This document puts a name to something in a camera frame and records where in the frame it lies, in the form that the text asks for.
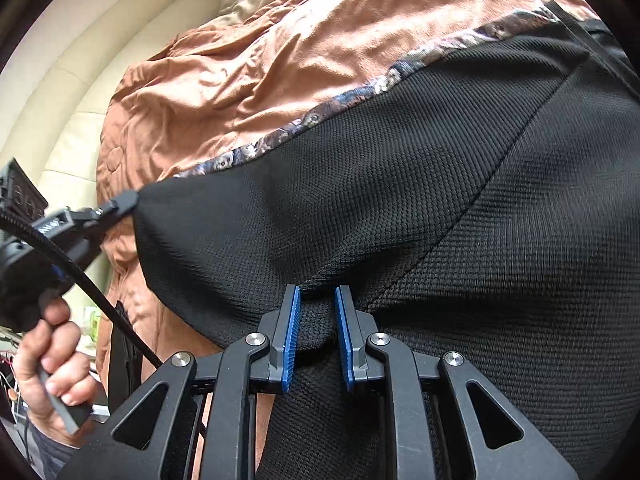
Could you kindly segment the person's left hand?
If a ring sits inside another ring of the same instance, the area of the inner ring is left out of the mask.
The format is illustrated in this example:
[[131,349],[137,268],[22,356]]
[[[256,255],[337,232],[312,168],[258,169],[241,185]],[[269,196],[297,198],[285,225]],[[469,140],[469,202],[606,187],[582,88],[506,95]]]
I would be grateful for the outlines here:
[[90,375],[88,356],[77,350],[81,330],[70,319],[62,298],[43,309],[38,324],[26,333],[14,359],[14,375],[28,405],[28,417],[45,436],[79,448],[93,433],[88,419],[71,434],[50,402],[52,396],[68,406],[90,403],[99,383]]

